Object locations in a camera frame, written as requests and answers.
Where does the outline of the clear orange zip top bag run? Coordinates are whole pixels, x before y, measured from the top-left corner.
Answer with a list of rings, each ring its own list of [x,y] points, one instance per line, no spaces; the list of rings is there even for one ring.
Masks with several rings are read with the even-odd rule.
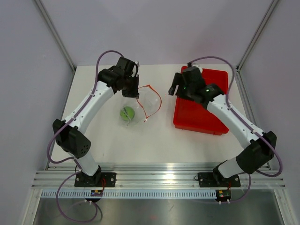
[[[118,112],[119,124],[124,127],[135,126],[156,114],[162,106],[160,94],[151,86],[144,85],[138,88],[139,98],[124,98],[121,101]],[[131,121],[124,121],[120,117],[120,110],[125,106],[130,106],[135,111],[135,116]]]

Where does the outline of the green toy watermelon ball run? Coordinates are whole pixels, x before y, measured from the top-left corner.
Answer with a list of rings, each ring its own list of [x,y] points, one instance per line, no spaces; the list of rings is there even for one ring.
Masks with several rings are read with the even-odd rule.
[[[124,121],[131,121],[135,116],[135,111],[130,106],[125,106],[120,110],[120,117]]]

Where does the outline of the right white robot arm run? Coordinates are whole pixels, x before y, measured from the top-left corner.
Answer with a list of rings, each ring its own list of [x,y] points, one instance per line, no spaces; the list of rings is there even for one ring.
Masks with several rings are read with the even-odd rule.
[[[215,184],[223,186],[240,173],[253,174],[274,158],[276,135],[252,124],[231,104],[217,84],[207,84],[200,67],[189,66],[175,73],[168,94],[201,105],[229,129],[243,148],[240,154],[213,169]]]

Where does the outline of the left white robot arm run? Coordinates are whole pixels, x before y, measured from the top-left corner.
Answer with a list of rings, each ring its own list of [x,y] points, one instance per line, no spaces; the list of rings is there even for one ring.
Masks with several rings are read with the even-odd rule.
[[[91,155],[91,142],[85,132],[100,108],[118,91],[126,98],[139,98],[138,63],[120,57],[110,68],[96,70],[94,86],[86,98],[64,120],[53,124],[55,141],[75,161],[79,171],[77,187],[96,187],[102,184],[101,167]]]

